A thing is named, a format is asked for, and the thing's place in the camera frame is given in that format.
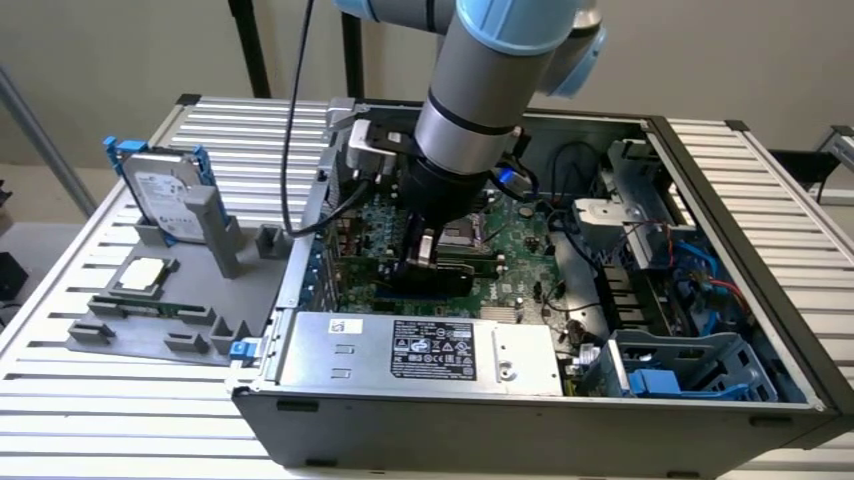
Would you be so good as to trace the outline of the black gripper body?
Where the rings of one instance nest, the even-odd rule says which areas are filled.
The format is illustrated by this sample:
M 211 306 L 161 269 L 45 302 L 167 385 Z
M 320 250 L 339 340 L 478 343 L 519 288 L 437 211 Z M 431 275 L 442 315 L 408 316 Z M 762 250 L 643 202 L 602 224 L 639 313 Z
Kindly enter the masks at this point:
M 399 198 L 407 212 L 407 236 L 420 236 L 429 229 L 467 215 L 490 173 L 458 174 L 444 170 L 425 157 L 407 156 L 399 174 Z

